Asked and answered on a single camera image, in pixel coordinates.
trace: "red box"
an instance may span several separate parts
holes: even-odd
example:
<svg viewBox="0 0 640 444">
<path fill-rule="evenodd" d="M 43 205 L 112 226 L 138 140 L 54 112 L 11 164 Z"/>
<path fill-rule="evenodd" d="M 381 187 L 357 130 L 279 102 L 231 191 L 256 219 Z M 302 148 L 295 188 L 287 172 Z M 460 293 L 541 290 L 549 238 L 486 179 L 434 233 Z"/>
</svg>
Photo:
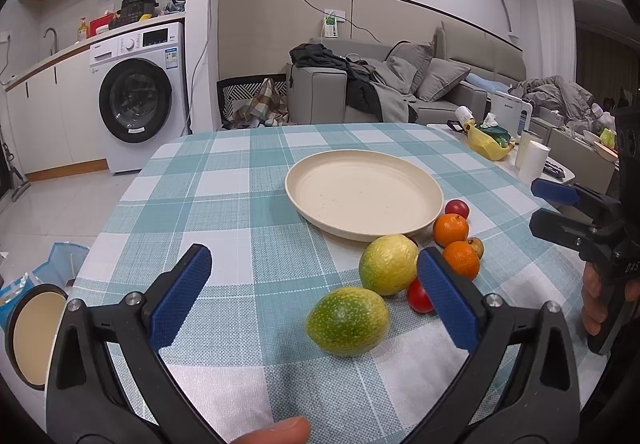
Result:
<svg viewBox="0 0 640 444">
<path fill-rule="evenodd" d="M 95 36 L 95 30 L 108 24 L 115 15 L 115 13 L 109 13 L 89 22 L 89 38 Z"/>
</svg>

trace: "washing machine door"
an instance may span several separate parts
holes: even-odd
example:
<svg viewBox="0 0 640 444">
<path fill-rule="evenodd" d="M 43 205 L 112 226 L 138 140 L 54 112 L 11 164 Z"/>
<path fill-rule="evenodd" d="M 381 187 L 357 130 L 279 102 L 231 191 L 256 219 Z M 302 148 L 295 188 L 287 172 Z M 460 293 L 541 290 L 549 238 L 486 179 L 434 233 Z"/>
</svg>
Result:
<svg viewBox="0 0 640 444">
<path fill-rule="evenodd" d="M 104 126 L 126 143 L 158 134 L 171 111 L 171 82 L 158 65 L 131 58 L 114 65 L 100 87 Z"/>
</svg>

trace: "orange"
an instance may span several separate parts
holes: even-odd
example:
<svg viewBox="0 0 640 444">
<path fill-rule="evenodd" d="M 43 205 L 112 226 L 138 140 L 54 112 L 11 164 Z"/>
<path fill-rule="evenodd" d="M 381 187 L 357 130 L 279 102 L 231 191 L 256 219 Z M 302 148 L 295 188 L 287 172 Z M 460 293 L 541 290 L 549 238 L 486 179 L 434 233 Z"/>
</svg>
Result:
<svg viewBox="0 0 640 444">
<path fill-rule="evenodd" d="M 442 257 L 459 275 L 473 280 L 480 271 L 480 259 L 466 241 L 455 241 L 445 247 Z"/>
<path fill-rule="evenodd" d="M 433 238 L 440 247 L 450 243 L 466 240 L 469 235 L 469 224 L 464 217 L 456 213 L 440 215 L 433 224 Z"/>
</svg>

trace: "kitchen cabinet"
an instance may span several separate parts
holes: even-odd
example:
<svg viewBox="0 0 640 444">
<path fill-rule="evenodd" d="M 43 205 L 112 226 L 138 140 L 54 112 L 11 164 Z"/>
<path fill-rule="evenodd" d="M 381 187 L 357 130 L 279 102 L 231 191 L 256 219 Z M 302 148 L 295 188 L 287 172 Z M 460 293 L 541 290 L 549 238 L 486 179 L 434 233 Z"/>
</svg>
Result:
<svg viewBox="0 0 640 444">
<path fill-rule="evenodd" d="M 92 93 L 90 55 L 85 50 L 56 63 L 56 94 L 74 163 L 96 161 L 104 157 L 100 146 L 102 119 L 98 97 Z"/>
<path fill-rule="evenodd" d="M 7 92 L 15 147 L 25 173 L 72 164 L 51 66 Z"/>
</svg>

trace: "white appliance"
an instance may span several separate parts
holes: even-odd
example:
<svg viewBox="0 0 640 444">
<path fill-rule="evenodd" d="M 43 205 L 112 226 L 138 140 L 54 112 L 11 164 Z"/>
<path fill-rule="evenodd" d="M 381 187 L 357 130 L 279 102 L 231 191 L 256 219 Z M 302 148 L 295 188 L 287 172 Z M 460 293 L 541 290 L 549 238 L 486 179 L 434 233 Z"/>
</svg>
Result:
<svg viewBox="0 0 640 444">
<path fill-rule="evenodd" d="M 520 129 L 520 117 L 522 113 L 526 114 L 526 118 L 524 120 L 524 128 L 520 129 L 520 132 L 529 130 L 533 107 L 520 98 L 516 98 L 505 92 L 492 93 L 491 111 L 495 114 L 495 120 L 498 121 L 498 125 L 506 129 L 511 134 L 511 137 L 514 137 L 516 140 L 520 138 L 518 129 Z"/>
<path fill-rule="evenodd" d="M 90 49 L 109 170 L 142 169 L 159 147 L 189 133 L 184 27 L 152 26 Z"/>
</svg>

